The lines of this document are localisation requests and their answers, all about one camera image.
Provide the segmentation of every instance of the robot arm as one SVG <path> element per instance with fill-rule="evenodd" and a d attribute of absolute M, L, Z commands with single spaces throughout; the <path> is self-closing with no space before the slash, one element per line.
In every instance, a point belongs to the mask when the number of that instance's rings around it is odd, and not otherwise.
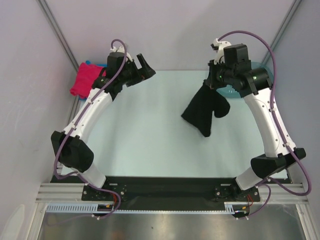
<path fill-rule="evenodd" d="M 117 94 L 121 92 L 124 84 L 129 87 L 156 74 L 147 64 L 142 54 L 137 55 L 141 64 L 141 68 L 138 69 L 130 54 L 127 53 L 126 62 L 118 77 L 92 100 L 101 88 L 116 74 L 124 60 L 123 47 L 114 47 L 111 50 L 112 52 L 107 58 L 107 67 L 102 69 L 99 77 L 94 81 L 83 107 L 62 132 L 55 131 L 51 135 L 53 150 L 57 155 L 58 149 L 66 137 L 66 133 L 73 129 L 66 143 L 62 146 L 58 160 L 66 167 L 78 172 L 78 174 L 82 175 L 97 188 L 101 188 L 104 185 L 106 176 L 94 164 L 94 153 L 87 146 L 93 126 L 96 124 L 101 113 L 115 100 Z"/>
<path fill-rule="evenodd" d="M 217 51 L 217 55 L 208 64 L 209 76 L 205 80 L 206 85 L 214 90 L 231 85 L 237 90 L 250 108 L 263 141 L 264 154 L 253 158 L 251 166 L 235 179 L 238 191 L 245 191 L 295 163 L 280 136 L 272 112 L 275 112 L 286 135 L 286 144 L 294 150 L 297 157 L 304 158 L 306 152 L 303 148 L 296 148 L 285 128 L 276 102 L 271 108 L 272 82 L 264 68 L 251 68 L 247 46 L 231 45 L 217 39 L 211 46 Z"/>

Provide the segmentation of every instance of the folded red towel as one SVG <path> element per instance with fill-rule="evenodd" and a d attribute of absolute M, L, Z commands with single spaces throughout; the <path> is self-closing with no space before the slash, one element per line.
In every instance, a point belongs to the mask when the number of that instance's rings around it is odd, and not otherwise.
<path fill-rule="evenodd" d="M 102 68 L 102 66 L 94 64 L 81 63 L 75 77 L 75 83 L 70 89 L 70 93 L 74 96 L 79 95 L 82 99 L 87 98 L 89 96 L 91 86 L 99 76 Z"/>

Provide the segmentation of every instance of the table top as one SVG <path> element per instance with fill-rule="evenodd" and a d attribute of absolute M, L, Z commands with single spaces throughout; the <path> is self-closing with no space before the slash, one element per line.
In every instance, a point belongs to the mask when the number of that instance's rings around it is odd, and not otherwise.
<path fill-rule="evenodd" d="M 157 71 L 146 81 L 124 87 L 87 142 L 100 171 L 106 176 L 190 178 L 243 173 L 252 158 L 264 153 L 243 99 L 228 98 L 228 115 L 212 116 L 210 137 L 181 117 L 207 76 L 207 71 Z M 287 172 L 274 177 L 286 179 Z"/>

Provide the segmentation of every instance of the black towel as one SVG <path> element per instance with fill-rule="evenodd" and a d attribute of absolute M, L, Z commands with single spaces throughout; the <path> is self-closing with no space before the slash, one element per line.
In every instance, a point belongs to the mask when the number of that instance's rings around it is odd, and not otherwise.
<path fill-rule="evenodd" d="M 220 93 L 210 89 L 204 82 L 194 95 L 181 117 L 192 124 L 205 137 L 211 134 L 212 113 L 216 118 L 222 118 L 229 113 L 230 104 Z"/>

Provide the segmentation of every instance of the white wall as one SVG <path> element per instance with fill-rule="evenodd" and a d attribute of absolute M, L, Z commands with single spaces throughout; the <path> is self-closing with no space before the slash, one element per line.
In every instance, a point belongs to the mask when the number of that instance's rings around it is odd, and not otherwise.
<path fill-rule="evenodd" d="M 120 38 L 132 56 L 142 53 L 155 70 L 206 70 L 214 38 L 252 31 L 271 43 L 293 0 L 47 0 L 80 64 L 105 63 Z M 250 46 L 250 59 L 267 52 L 245 35 L 228 37 Z"/>
<path fill-rule="evenodd" d="M 35 0 L 0 1 L 0 36 L 0 233 L 24 204 L 22 238 L 52 174 L 50 136 L 68 120 L 75 71 Z"/>
<path fill-rule="evenodd" d="M 302 161 L 313 182 L 308 196 L 320 224 L 320 1 L 306 0 L 294 16 L 275 54 L 278 69 L 277 105 L 287 130 L 307 157 Z M 296 182 L 305 182 L 296 166 Z"/>

